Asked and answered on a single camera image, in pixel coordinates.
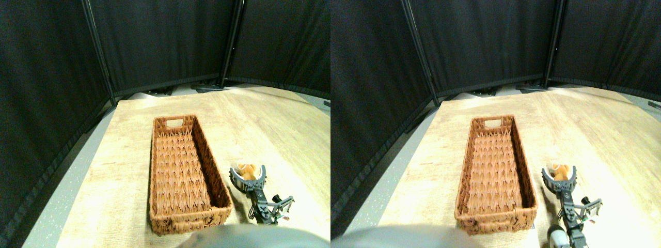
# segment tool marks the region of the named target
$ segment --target basket rim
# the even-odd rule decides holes
[[[474,118],[471,119],[471,127],[469,128],[469,137],[468,137],[467,142],[470,142],[470,139],[471,139],[470,131],[473,129],[473,122],[475,120],[478,120],[478,121],[498,120],[498,119],[503,119],[505,117],[512,118],[512,124],[510,125],[511,128],[517,128],[518,129],[518,126],[516,125],[516,116],[514,116],[514,114],[500,114],[500,115],[496,115],[496,116],[474,117]],[[523,153],[522,157],[524,159],[523,163],[525,165],[525,168],[528,170],[528,173],[532,176],[532,174],[530,173],[530,166],[529,166],[529,163],[528,163],[528,156],[525,154],[524,145],[520,144],[520,148],[521,148],[521,151]],[[469,146],[466,145],[466,152],[468,152],[468,149],[469,149]],[[464,173],[464,170],[465,170],[466,166],[467,166],[466,165],[466,160],[462,161],[461,162],[461,173],[462,174]],[[470,220],[470,219],[474,219],[474,218],[487,218],[487,217],[493,217],[493,216],[500,216],[500,215],[511,214],[511,213],[516,213],[516,212],[536,212],[539,203],[537,201],[537,191],[535,190],[535,183],[534,183],[532,177],[528,177],[528,181],[529,181],[529,187],[532,189],[531,190],[532,191],[532,200],[533,200],[532,206],[530,206],[528,208],[518,208],[518,209],[515,208],[515,209],[510,210],[510,211],[495,212],[495,213],[489,213],[489,214],[466,214],[466,213],[461,213],[460,208],[459,208],[459,197],[461,196],[461,193],[465,190],[464,187],[461,186],[461,184],[463,182],[463,178],[460,177],[460,179],[459,179],[459,188],[457,189],[457,196],[455,197],[455,211],[454,211],[455,219],[459,220],[459,221],[463,221],[463,220]]]
[[[217,206],[212,206],[212,207],[209,208],[208,210],[202,210],[202,211],[197,211],[197,212],[190,212],[190,213],[176,213],[176,214],[156,214],[156,215],[152,215],[152,211],[149,210],[149,215],[150,215],[152,218],[188,217],[188,216],[190,216],[190,215],[195,215],[195,214],[211,213],[212,210],[216,210],[216,211],[224,211],[224,212],[226,212],[226,211],[231,211],[233,208],[234,208],[234,207],[232,207],[232,204],[230,204],[230,205],[228,205],[228,206],[224,206],[224,207],[222,207],[222,208],[219,208],[219,207],[217,207]]]
[[[516,212],[532,212],[532,211],[537,211],[537,201],[535,201],[535,204],[529,208],[515,208],[514,210],[510,211],[503,211],[503,212],[496,212],[496,213],[490,213],[490,214],[457,214],[459,210],[455,211],[455,218],[456,219],[461,219],[461,220],[469,220],[469,219],[474,219],[474,218],[487,218],[487,217],[492,217],[492,216],[501,216],[501,215],[506,215],[506,214],[511,214],[511,213],[516,213]]]
[[[179,115],[174,115],[174,116],[159,116],[159,117],[155,117],[155,118],[153,119],[153,123],[152,123],[152,132],[151,132],[151,133],[152,133],[152,137],[151,137],[151,144],[150,144],[150,145],[151,145],[151,149],[153,149],[153,146],[154,146],[154,134],[156,133],[156,129],[155,129],[155,127],[156,127],[156,121],[157,121],[157,120],[158,120],[158,121],[166,122],[166,121],[168,121],[168,120],[178,120],[178,119],[183,119],[184,117],[189,117],[189,116],[192,117],[192,119],[193,119],[195,122],[198,123],[198,125],[200,126],[201,129],[203,129],[203,128],[202,128],[202,123],[200,122],[200,119],[198,119],[197,114],[179,114]],[[201,134],[202,134],[203,138],[204,138],[205,140],[207,140],[207,139],[206,139],[206,134],[204,133],[203,130],[202,130]],[[147,207],[149,208],[149,218],[150,218],[150,220],[151,220],[151,219],[161,219],[161,218],[162,218],[162,219],[168,219],[168,218],[171,219],[171,218],[177,218],[177,217],[186,217],[186,216],[190,216],[190,215],[194,215],[194,214],[211,213],[212,210],[222,211],[222,212],[231,212],[232,209],[234,209],[234,201],[232,200],[232,196],[230,195],[230,191],[229,191],[229,189],[227,188],[227,184],[225,183],[225,180],[223,179],[223,175],[222,175],[222,173],[221,173],[221,170],[218,168],[218,162],[216,161],[215,156],[213,155],[213,152],[211,151],[210,148],[209,148],[209,152],[212,153],[212,154],[211,154],[211,159],[212,159],[212,161],[214,162],[214,167],[215,167],[215,169],[218,171],[218,175],[220,176],[219,180],[220,180],[220,183],[221,183],[222,188],[223,188],[222,191],[225,193],[225,197],[227,197],[227,205],[226,205],[226,206],[222,206],[222,207],[211,206],[208,210],[202,210],[202,211],[190,212],[190,213],[154,214],[154,210],[153,210],[153,208],[151,207],[152,204],[153,204],[153,196],[152,196],[152,194],[153,194],[153,188],[152,188],[152,185],[151,185],[152,182],[153,182],[153,180],[151,179],[151,172],[152,172],[152,168],[151,168],[151,166],[152,166],[152,164],[153,164],[153,162],[154,162],[154,159],[153,159],[153,157],[152,157],[152,158],[149,160],[149,193],[147,194],[148,197],[149,197],[149,200],[147,201]]]

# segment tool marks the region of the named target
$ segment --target orange plush toy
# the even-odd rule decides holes
[[[240,164],[239,174],[243,177],[243,180],[257,180],[254,176],[254,165]]]
[[[569,180],[569,166],[567,165],[553,165],[553,179],[556,181],[567,181]]]

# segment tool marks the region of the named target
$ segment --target woven basket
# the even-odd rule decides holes
[[[501,120],[493,128],[487,120]],[[514,116],[474,118],[461,172],[455,219],[469,235],[530,229],[537,197]]]
[[[183,120],[167,126],[168,120]],[[149,219],[158,235],[225,223],[233,203],[197,116],[154,119]]]

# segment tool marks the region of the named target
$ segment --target wooden table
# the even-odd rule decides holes
[[[618,93],[593,88],[443,102],[388,203],[379,225],[455,227],[471,119],[513,114],[537,190],[535,228],[475,235],[485,247],[548,247],[547,229],[559,200],[541,168],[575,165],[575,203],[601,198],[590,247],[661,247],[661,123]]]
[[[197,114],[235,209],[226,224],[255,223],[251,202],[229,180],[231,163],[266,165],[267,198],[294,197],[280,226],[330,239],[331,119],[301,97],[272,88],[121,101],[76,196],[58,247],[174,247],[147,214],[155,117]]]

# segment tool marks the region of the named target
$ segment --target black divider panel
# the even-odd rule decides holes
[[[385,170],[377,163],[431,101],[400,1],[334,5],[331,237],[344,233]]]
[[[543,77],[553,1],[412,0],[438,94]]]
[[[0,58],[4,247],[25,239],[35,198],[110,95],[80,1],[0,2]]]
[[[230,80],[331,98],[328,0],[246,0]]]
[[[568,1],[551,75],[661,101],[661,2]]]
[[[218,77],[232,1],[91,0],[116,95]]]

